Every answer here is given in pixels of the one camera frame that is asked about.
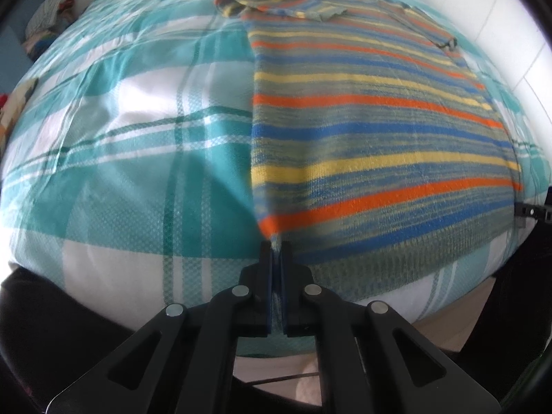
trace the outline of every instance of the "blue stripe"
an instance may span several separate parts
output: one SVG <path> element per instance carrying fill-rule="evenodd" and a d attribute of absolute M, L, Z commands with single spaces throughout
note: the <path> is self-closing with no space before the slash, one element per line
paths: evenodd
<path fill-rule="evenodd" d="M 297 263 L 300 264 L 319 264 L 329 262 L 331 260 L 338 260 L 340 258 L 362 254 L 369 250 L 381 249 L 386 246 L 391 246 L 392 244 L 399 244 L 403 241 L 407 241 L 408 239 L 420 237 L 426 235 L 427 233 L 453 226 L 459 222 L 465 221 L 466 219 L 481 215 L 484 212 L 498 210 L 500 208 L 511 206 L 512 204 L 512 200 L 502 200 L 487 205 L 476 203 L 461 212 L 444 215 L 436 219 L 430 219 L 429 221 L 408 226 L 400 230 L 395 230 L 394 232 L 390 232 L 385 235 L 368 238 L 351 244 L 342 244 L 329 249 L 316 250 L 314 252 L 307 253 L 297 253 L 294 257 Z"/>
<path fill-rule="evenodd" d="M 366 65 L 372 67 L 381 67 L 383 69 L 392 68 L 395 70 L 406 71 L 408 73 L 417 74 L 418 76 L 423 76 L 425 78 L 441 82 L 446 85 L 451 85 L 454 87 L 459 87 L 465 90 L 468 93 L 473 93 L 474 95 L 481 94 L 481 90 L 476 88 L 470 83 L 470 81 L 465 79 L 449 79 L 440 76 L 440 73 L 426 73 L 417 68 L 416 65 L 412 67 L 400 65 L 394 62 L 387 60 L 370 60 L 362 59 L 361 57 L 351 57 L 351 56 L 330 56 L 322 54 L 319 56 L 305 55 L 305 56 L 269 56 L 269 55 L 256 55 L 255 59 L 258 61 L 264 60 L 276 65 L 287 65 L 287 64 L 297 64 L 297 63 L 330 63 L 330 64 L 348 64 L 348 65 Z"/>
<path fill-rule="evenodd" d="M 389 42 L 400 43 L 401 45 L 409 46 L 410 48 L 415 48 L 421 52 L 438 55 L 443 58 L 446 57 L 446 55 L 434 44 L 424 45 L 423 43 L 405 38 L 405 35 L 401 33 L 385 34 L 383 32 L 371 30 L 369 26 L 367 26 L 366 28 L 357 28 L 354 26 L 347 26 L 345 24 L 334 24 L 332 27 L 334 28 L 337 27 L 338 29 L 331 30 L 327 26 L 328 25 L 327 23 L 324 24 L 321 30 L 321 27 L 319 26 L 320 22 L 318 21 L 310 21 L 310 20 L 304 20 L 304 19 L 299 19 L 299 20 L 300 20 L 299 22 L 285 22 L 285 20 L 282 20 L 282 21 L 278 20 L 278 21 L 272 22 L 272 21 L 266 21 L 266 20 L 260 19 L 260 20 L 254 20 L 254 21 L 246 21 L 244 22 L 244 25 L 248 31 L 252 29 L 263 29 L 266 27 L 266 28 L 274 28 L 274 29 L 277 29 L 278 31 L 287 31 L 287 32 L 293 32 L 293 30 L 301 30 L 301 31 L 309 30 L 309 31 L 319 31 L 322 33 L 328 33 L 333 31 L 333 32 L 338 32 L 339 34 L 349 33 L 349 34 L 355 34 L 363 37 L 366 37 L 369 34 L 370 38 L 375 37 L 375 38 L 379 38 L 380 40 L 387 40 Z"/>
<path fill-rule="evenodd" d="M 308 2 L 297 5 L 296 7 L 301 11 L 305 11 L 305 10 L 311 9 L 311 8 L 313 8 L 313 7 L 315 7 L 319 4 L 320 4 L 320 2 L 317 1 L 317 0 L 309 0 Z"/>
<path fill-rule="evenodd" d="M 454 163 L 453 166 L 456 170 L 462 170 L 462 163 Z M 477 168 L 472 164 L 468 164 L 465 171 L 465 178 L 480 178 L 482 175 L 486 175 L 489 178 L 504 178 L 504 171 L 499 167 L 485 166 Z M 365 178 L 361 185 L 356 185 L 355 181 L 359 178 Z M 266 184 L 259 192 L 255 192 L 253 196 L 253 202 L 255 207 L 259 207 L 256 212 L 257 219 L 263 219 L 269 214 L 292 214 L 305 210 L 304 197 L 302 198 L 300 193 L 306 192 L 311 198 L 312 204 L 307 208 L 312 210 L 317 207 L 324 207 L 328 204 L 333 204 L 343 200 L 343 195 L 347 195 L 347 199 L 356 199 L 357 197 L 368 196 L 395 189 L 397 182 L 409 182 L 410 186 L 417 186 L 425 183 L 438 183 L 451 179 L 457 179 L 458 173 L 451 172 L 446 167 L 439 167 L 432 164 L 423 166 L 423 173 L 418 170 L 412 171 L 406 167 L 394 167 L 389 168 L 388 173 L 382 175 L 381 173 L 374 172 L 372 175 L 370 172 L 355 172 L 351 173 L 351 180 L 344 182 L 343 176 L 337 176 L 332 178 L 320 179 L 317 181 L 317 186 L 308 187 L 308 184 L 298 184 L 292 188 L 291 184 Z M 277 197 L 273 197 L 270 207 L 277 207 L 275 212 L 271 209 L 270 213 L 268 208 L 264 204 L 261 194 L 276 194 L 276 191 L 280 191 Z M 289 192 L 293 191 L 293 196 L 288 196 Z M 416 224 L 418 219 L 422 221 L 427 218 L 428 206 L 435 207 L 436 213 L 452 213 L 454 211 L 461 210 L 464 205 L 468 205 L 471 202 L 477 200 L 483 205 L 485 203 L 495 202 L 497 200 L 511 200 L 513 201 L 514 192 L 511 186 L 494 186 L 492 187 L 492 195 L 489 196 L 489 187 L 473 188 L 468 190 L 461 190 L 455 193 L 453 198 L 450 194 L 439 194 L 433 196 L 427 196 L 424 199 L 424 205 L 418 203 L 406 203 L 401 205 L 402 208 L 408 211 L 408 218 L 411 221 L 410 224 Z M 325 230 L 325 233 L 320 231 L 318 235 L 310 236 L 309 232 L 296 232 L 296 239 L 301 238 L 302 245 L 305 250 L 318 249 L 318 244 L 324 244 L 324 241 L 329 239 L 341 238 L 340 242 L 346 242 L 346 238 L 352 235 L 356 235 L 358 232 L 379 232 L 383 235 L 385 232 L 390 231 L 389 226 L 382 227 L 381 217 L 379 215 L 371 214 L 370 217 L 363 217 L 358 222 L 349 226 L 347 229 L 341 227 L 341 230 Z"/>
<path fill-rule="evenodd" d="M 332 126 L 320 126 L 316 128 L 292 128 L 277 127 L 265 124 L 253 126 L 251 136 L 253 138 L 268 137 L 277 140 L 314 141 L 326 137 L 346 134 L 434 134 L 449 135 L 485 143 L 491 143 L 501 148 L 511 148 L 508 141 L 500 141 L 484 135 L 472 134 L 448 127 L 432 125 L 406 125 L 393 123 L 341 123 Z"/>

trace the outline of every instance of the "bed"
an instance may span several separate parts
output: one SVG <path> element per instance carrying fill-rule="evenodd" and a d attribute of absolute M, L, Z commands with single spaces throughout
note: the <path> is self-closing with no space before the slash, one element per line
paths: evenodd
<path fill-rule="evenodd" d="M 484 86 L 518 172 L 505 227 L 469 253 L 405 273 L 377 262 L 361 281 L 338 263 L 329 272 L 310 263 L 344 298 L 379 298 L 415 321 L 511 256 L 534 226 L 514 219 L 513 201 L 543 204 L 550 167 L 486 55 L 423 2 L 385 2 L 416 8 L 454 36 L 455 57 Z M 95 0 L 23 78 L 39 84 L 2 160 L 2 262 L 131 329 L 166 304 L 204 303 L 235 284 L 263 239 L 251 172 L 257 54 L 242 20 L 224 17 L 215 0 Z M 238 352 L 313 349 L 273 330 L 268 341 L 240 340 Z"/>

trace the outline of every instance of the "orange stripe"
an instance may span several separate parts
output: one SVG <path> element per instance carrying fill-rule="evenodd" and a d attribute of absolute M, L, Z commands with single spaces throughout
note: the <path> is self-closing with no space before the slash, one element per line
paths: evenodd
<path fill-rule="evenodd" d="M 377 11 L 377 10 L 374 10 L 374 9 L 371 10 L 371 9 L 347 8 L 347 13 L 361 13 L 361 14 L 365 14 L 365 15 L 373 15 L 375 17 L 378 17 L 379 19 L 386 19 L 386 20 L 396 21 L 396 19 L 392 18 L 389 14 L 387 14 L 385 12 Z M 432 26 L 426 25 L 426 27 L 429 30 L 435 31 L 435 28 L 433 28 Z"/>
<path fill-rule="evenodd" d="M 334 23 L 336 24 L 345 24 L 345 23 L 342 23 L 341 22 L 342 19 L 335 19 L 335 20 L 330 20 L 330 21 L 333 21 Z M 422 27 L 426 27 L 426 29 L 430 30 L 430 31 L 434 31 L 438 34 L 440 34 L 441 36 L 443 37 L 447 37 L 449 35 L 451 35 L 448 31 L 446 30 L 443 30 L 443 29 L 440 29 L 440 28 L 434 28 L 432 27 L 431 25 L 428 25 L 428 24 L 425 24 L 423 22 L 420 22 L 418 20 L 412 20 L 415 24 L 419 25 L 419 26 L 422 26 Z M 435 45 L 433 42 L 431 41 L 421 41 L 421 39 L 417 38 L 417 37 L 413 37 L 413 36 L 408 36 L 407 34 L 405 34 L 404 36 L 399 34 L 401 37 L 408 37 L 410 38 L 411 40 L 417 40 L 418 42 L 420 43 L 423 43 L 424 45 Z M 447 52 L 444 52 L 444 54 L 446 56 L 452 56 L 452 57 L 461 57 L 460 53 L 456 52 L 456 51 L 447 51 Z"/>
<path fill-rule="evenodd" d="M 305 1 L 307 0 L 293 0 L 293 1 L 288 1 L 287 3 L 278 3 L 277 9 L 289 8 L 290 6 L 295 6 L 297 4 L 304 3 Z"/>
<path fill-rule="evenodd" d="M 378 12 L 374 12 L 374 11 L 369 11 L 369 10 L 363 10 L 363 9 L 347 9 L 347 13 L 362 13 L 362 14 L 370 14 L 370 15 L 377 15 Z M 379 18 L 385 18 L 385 19 L 390 19 L 390 20 L 394 20 L 392 19 L 391 17 L 387 16 L 383 16 L 383 15 L 380 15 Z M 440 34 L 440 35 L 444 35 L 444 34 L 447 34 L 448 35 L 451 35 L 451 33 L 449 33 L 447 30 L 444 30 L 444 29 L 441 29 L 441 28 L 437 28 L 437 27 L 433 27 L 429 24 L 425 24 L 423 22 L 420 22 L 419 20 L 415 20 L 414 18 L 412 18 L 411 20 L 414 24 L 417 24 L 418 26 L 421 26 L 421 27 L 424 27 L 430 31 L 433 31 L 433 32 L 436 32 L 437 34 Z M 433 42 L 427 42 L 428 45 L 434 45 Z M 448 56 L 454 56 L 454 57 L 460 57 L 460 54 L 455 52 L 455 51 L 449 51 L 446 53 Z"/>
<path fill-rule="evenodd" d="M 355 51 L 359 53 L 368 53 L 368 54 L 376 54 L 376 55 L 382 55 L 382 56 L 389 56 L 389 57 L 395 57 L 397 59 L 405 60 L 408 62 L 412 62 L 416 65 L 420 65 L 422 67 L 430 68 L 431 70 L 438 71 L 440 73 L 446 74 L 448 76 L 451 76 L 452 78 L 460 78 L 460 79 L 466 79 L 470 81 L 471 83 L 475 84 L 477 88 L 484 89 L 485 86 L 482 84 L 474 83 L 472 79 L 468 78 L 462 73 L 454 73 L 453 71 L 445 70 L 441 67 L 436 67 L 434 65 L 428 64 L 426 62 L 422 62 L 421 60 L 413 59 L 409 56 L 400 55 L 398 53 L 391 53 L 389 51 L 384 51 L 382 49 L 376 49 L 376 48 L 366 48 L 366 47 L 356 47 L 353 45 L 340 45 L 338 43 L 307 43 L 307 42 L 291 42 L 291 43 L 271 43 L 271 42 L 263 42 L 263 41 L 255 41 L 251 42 L 251 47 L 265 47 L 265 48 L 273 48 L 273 49 L 292 49 L 292 48 L 315 48 L 315 49 L 339 49 L 343 51 Z"/>
<path fill-rule="evenodd" d="M 488 127 L 504 129 L 503 125 L 494 120 L 478 115 L 451 109 L 433 102 L 410 100 L 405 98 L 393 98 L 391 96 L 372 95 L 311 95 L 311 96 L 274 96 L 256 93 L 253 95 L 253 105 L 264 104 L 267 106 L 287 107 L 289 109 L 304 109 L 307 107 L 328 107 L 346 104 L 366 104 L 374 106 L 410 107 L 412 109 L 431 110 L 442 114 L 451 115 L 463 120 L 473 121 Z"/>
<path fill-rule="evenodd" d="M 516 191 L 521 191 L 522 189 L 519 184 L 508 179 L 472 178 L 446 180 L 443 182 L 401 188 L 399 190 L 383 191 L 381 193 L 362 196 L 357 199 L 350 199 L 348 201 L 313 208 L 312 210 L 298 213 L 267 216 L 259 222 L 259 227 L 263 235 L 266 238 L 270 238 L 275 233 L 308 227 L 321 222 L 331 221 L 332 219 L 374 210 L 375 208 L 402 204 L 427 196 L 486 186 L 511 186 Z"/>
<path fill-rule="evenodd" d="M 270 16 L 270 15 L 266 15 L 266 14 L 259 14 L 259 13 L 249 12 L 249 13 L 244 13 L 242 15 L 242 19 L 245 19 L 245 20 L 259 20 L 259 21 L 270 21 L 270 20 L 272 20 L 272 21 L 282 21 L 282 16 Z M 305 22 L 305 19 L 298 19 L 296 17 L 288 17 L 286 19 L 286 22 L 292 22 L 292 21 Z M 416 37 L 416 36 L 410 36 L 408 34 L 405 34 L 403 31 L 396 32 L 396 31 L 390 31 L 390 30 L 385 30 L 385 29 L 379 29 L 379 28 L 375 28 L 375 27 L 372 27 L 372 26 L 367 26 L 366 24 L 354 23 L 354 22 L 350 22 L 350 21 L 347 21 L 347 20 L 343 20 L 343 19 L 335 19 L 335 20 L 330 19 L 329 21 L 334 23 L 334 24 L 342 24 L 343 26 L 352 26 L 352 27 L 356 27 L 356 28 L 364 28 L 367 31 L 377 31 L 377 32 L 383 32 L 385 34 L 393 34 L 393 35 L 396 35 L 398 37 L 408 38 L 412 41 L 421 43 L 423 45 L 433 45 L 431 42 L 428 42 L 424 39 L 420 39 L 419 37 Z"/>
<path fill-rule="evenodd" d="M 397 14 L 397 16 L 399 17 L 406 17 L 410 22 L 413 22 L 414 24 L 417 24 L 418 26 L 421 26 L 427 30 L 430 30 L 430 31 L 433 31 L 433 32 L 436 32 L 436 33 L 439 33 L 442 35 L 442 33 L 446 32 L 446 30 L 444 29 L 441 29 L 441 28 L 438 28 L 438 27 L 435 27 L 431 24 L 428 24 L 428 23 L 424 23 L 423 21 L 420 21 L 418 19 L 416 19 L 415 17 L 413 16 L 409 16 L 408 14 L 405 13 L 404 9 L 402 8 L 398 8 L 398 7 L 394 7 L 392 4 L 389 4 L 389 3 L 383 3 L 383 2 L 380 2 L 381 5 L 384 5 L 384 6 L 387 6 L 387 8 L 391 11 L 391 12 L 394 12 L 395 14 Z"/>

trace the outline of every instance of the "metal rivet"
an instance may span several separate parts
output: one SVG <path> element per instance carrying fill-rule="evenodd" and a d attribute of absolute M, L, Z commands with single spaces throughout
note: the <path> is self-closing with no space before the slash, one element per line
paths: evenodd
<path fill-rule="evenodd" d="M 384 315 L 389 310 L 389 306 L 381 300 L 378 300 L 371 304 L 370 308 L 372 308 L 372 311 L 378 315 Z"/>
<path fill-rule="evenodd" d="M 309 296 L 318 296 L 322 293 L 322 288 L 314 283 L 311 283 L 310 285 L 305 286 L 304 291 Z"/>
<path fill-rule="evenodd" d="M 236 297 L 244 297 L 249 294 L 249 288 L 245 285 L 237 285 L 232 288 L 232 294 Z"/>
<path fill-rule="evenodd" d="M 170 317 L 180 316 L 183 312 L 184 307 L 181 304 L 172 304 L 165 309 L 165 313 Z"/>

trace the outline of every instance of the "bedsheet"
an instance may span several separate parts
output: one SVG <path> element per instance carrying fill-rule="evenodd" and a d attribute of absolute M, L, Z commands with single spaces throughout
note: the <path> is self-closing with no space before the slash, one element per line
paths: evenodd
<path fill-rule="evenodd" d="M 484 53 L 438 12 L 500 111 L 521 167 L 521 199 L 543 203 L 550 169 L 518 101 Z M 234 284 L 257 257 L 250 134 L 255 57 L 238 19 L 214 0 L 95 0 L 39 58 L 38 77 L 2 161 L 0 250 L 85 306 L 138 328 L 165 304 L 193 306 Z M 408 320 L 462 296 L 496 270 L 532 222 L 429 275 L 350 285 Z M 331 281 L 318 280 L 328 287 Z M 244 341 L 286 354 L 309 341 Z"/>

